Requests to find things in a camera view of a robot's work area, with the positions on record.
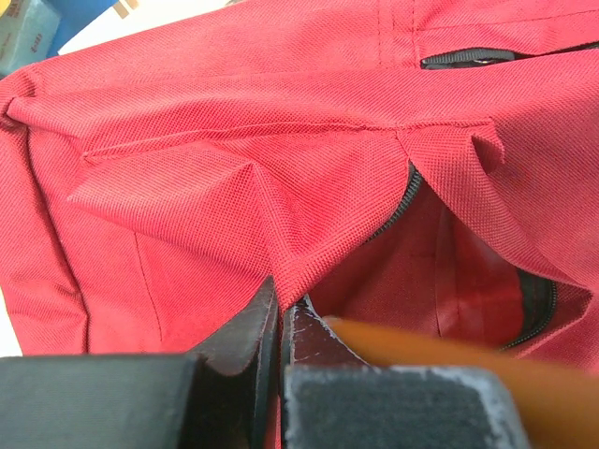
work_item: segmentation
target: backpack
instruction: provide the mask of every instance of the backpack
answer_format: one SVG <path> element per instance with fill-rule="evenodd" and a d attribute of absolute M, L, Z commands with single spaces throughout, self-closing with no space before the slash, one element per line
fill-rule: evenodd
<path fill-rule="evenodd" d="M 12 74 L 23 352 L 186 351 L 272 275 L 282 311 L 597 371 L 596 42 L 592 0 L 248 0 Z"/>

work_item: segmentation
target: teal box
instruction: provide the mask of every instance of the teal box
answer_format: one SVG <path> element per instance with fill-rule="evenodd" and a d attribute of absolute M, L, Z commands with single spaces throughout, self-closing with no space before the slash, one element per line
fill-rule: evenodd
<path fill-rule="evenodd" d="M 44 0 L 12 0 L 0 17 L 0 77 L 45 59 L 59 23 Z"/>

